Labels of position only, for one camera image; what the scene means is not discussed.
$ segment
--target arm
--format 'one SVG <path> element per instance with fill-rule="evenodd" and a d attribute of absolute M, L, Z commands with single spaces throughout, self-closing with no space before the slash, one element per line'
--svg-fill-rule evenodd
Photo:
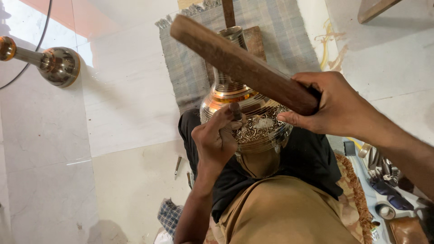
<path fill-rule="evenodd" d="M 322 93 L 312 116 L 280 113 L 278 120 L 319 134 L 351 136 L 377 147 L 430 199 L 434 148 L 394 124 L 363 99 L 338 72 L 297 73 L 292 79 Z"/>
<path fill-rule="evenodd" d="M 237 150 L 232 130 L 243 125 L 232 120 L 233 114 L 226 106 L 215 112 L 208 123 L 191 132 L 199 155 L 197 178 L 176 227 L 176 244 L 202 244 L 205 240 L 210 223 L 212 189 L 223 167 Z"/>

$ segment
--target checkered cloth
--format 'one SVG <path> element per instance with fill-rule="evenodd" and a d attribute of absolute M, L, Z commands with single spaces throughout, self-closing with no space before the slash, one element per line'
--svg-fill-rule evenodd
<path fill-rule="evenodd" d="M 179 218 L 182 214 L 182 208 L 175 205 L 172 199 L 161 204 L 158 211 L 157 219 L 163 225 L 164 229 L 172 236 L 175 236 L 175 229 L 178 225 Z"/>
<path fill-rule="evenodd" d="M 215 32 L 226 28 L 220 0 L 204 0 L 204 7 L 192 5 L 181 14 Z M 259 26 L 267 63 L 292 76 L 297 72 L 319 72 L 318 59 L 312 48 L 297 0 L 234 0 L 233 10 L 238 26 Z M 180 113 L 199 108 L 210 90 L 204 60 L 185 45 L 170 37 L 170 17 L 155 23 L 160 28 L 160 41 L 170 81 Z"/>

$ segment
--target black cable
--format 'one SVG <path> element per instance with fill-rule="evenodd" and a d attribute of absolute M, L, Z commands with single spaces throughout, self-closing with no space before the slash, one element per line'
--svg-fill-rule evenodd
<path fill-rule="evenodd" d="M 39 50 L 39 48 L 41 47 L 42 41 L 44 40 L 45 37 L 45 32 L 47 32 L 47 27 L 48 27 L 48 21 L 50 20 L 50 15 L 51 15 L 51 5 L 53 3 L 53 0 L 50 0 L 49 6 L 48 6 L 48 13 L 47 13 L 47 20 L 45 21 L 45 26 L 44 26 L 44 31 L 42 32 L 42 36 L 41 36 L 41 40 L 39 40 L 39 44 L 38 46 L 36 46 L 36 50 L 35 52 L 37 52 Z M 26 66 L 24 66 L 23 70 L 18 73 L 18 75 L 13 78 L 11 81 L 9 81 L 9 83 L 7 83 L 6 85 L 0 87 L 0 90 L 7 87 L 8 85 L 10 85 L 12 82 L 14 82 L 16 79 L 18 79 L 23 73 L 24 71 L 26 71 L 26 69 L 29 67 L 29 63 L 26 64 Z"/>

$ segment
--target white marble floor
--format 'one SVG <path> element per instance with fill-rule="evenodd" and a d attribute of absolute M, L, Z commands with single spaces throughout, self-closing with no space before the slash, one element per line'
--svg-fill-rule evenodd
<path fill-rule="evenodd" d="M 49 0 L 1 2 L 9 15 L 1 15 L 0 36 L 35 49 Z M 432 26 L 359 27 L 355 20 L 354 26 L 342 25 L 336 20 L 342 14 L 329 6 L 330 23 L 326 2 L 299 1 L 323 70 L 340 69 L 333 64 L 345 45 L 340 41 L 362 38 L 354 49 L 349 42 L 343 56 L 349 82 L 406 130 L 434 144 Z M 0 242 L 152 243 L 162 199 L 185 202 L 189 166 L 183 160 L 173 180 L 177 156 L 186 157 L 154 25 L 177 10 L 176 0 L 53 0 L 41 49 L 73 48 L 82 69 L 72 86 L 59 89 L 31 66 L 0 90 Z M 367 29 L 362 37 L 349 35 L 356 27 Z M 369 34 L 384 30 L 394 39 Z M 333 34 L 338 32 L 348 34 L 339 40 Z M 332 38 L 324 46 L 327 33 Z M 394 46 L 387 47 L 389 42 Z M 24 65 L 0 63 L 0 86 Z M 411 75 L 415 68 L 417 75 Z"/>

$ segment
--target hand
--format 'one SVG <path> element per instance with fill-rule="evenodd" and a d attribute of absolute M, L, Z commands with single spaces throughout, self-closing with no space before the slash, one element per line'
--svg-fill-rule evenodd
<path fill-rule="evenodd" d="M 319 111 L 311 116 L 282 112 L 277 119 L 318 134 L 351 136 L 368 142 L 393 124 L 362 98 L 339 72 L 297 73 L 293 80 L 322 93 Z"/>
<path fill-rule="evenodd" d="M 198 177 L 217 180 L 238 147 L 232 131 L 242 125 L 242 122 L 233 121 L 229 106 L 225 106 L 217 110 L 207 123 L 193 129 L 191 137 L 199 154 Z"/>

